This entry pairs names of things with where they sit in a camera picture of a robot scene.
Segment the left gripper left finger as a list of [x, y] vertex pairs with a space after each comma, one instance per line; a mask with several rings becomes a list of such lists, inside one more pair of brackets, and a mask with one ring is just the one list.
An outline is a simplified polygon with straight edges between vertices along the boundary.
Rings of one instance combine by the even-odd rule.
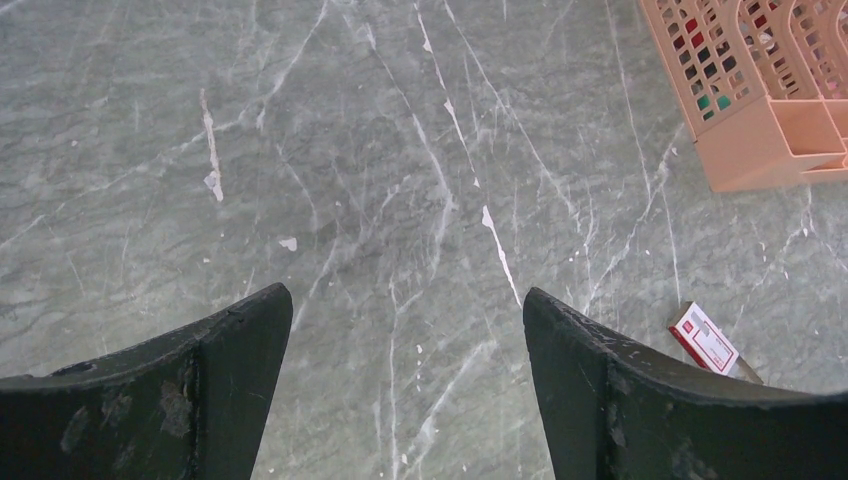
[[272, 284], [178, 329], [1, 382], [5, 479], [247, 479], [293, 319]]

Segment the red white staple box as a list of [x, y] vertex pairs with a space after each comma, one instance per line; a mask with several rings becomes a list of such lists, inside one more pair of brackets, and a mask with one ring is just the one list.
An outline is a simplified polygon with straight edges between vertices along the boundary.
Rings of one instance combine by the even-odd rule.
[[764, 384], [697, 303], [684, 302], [670, 320], [668, 331], [699, 367], [726, 377]]

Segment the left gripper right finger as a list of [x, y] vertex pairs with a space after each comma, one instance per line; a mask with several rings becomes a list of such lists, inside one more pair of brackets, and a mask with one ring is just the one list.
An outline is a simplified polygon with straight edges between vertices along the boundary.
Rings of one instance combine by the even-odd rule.
[[847, 396], [700, 369], [532, 288], [532, 378], [559, 479], [843, 479]]

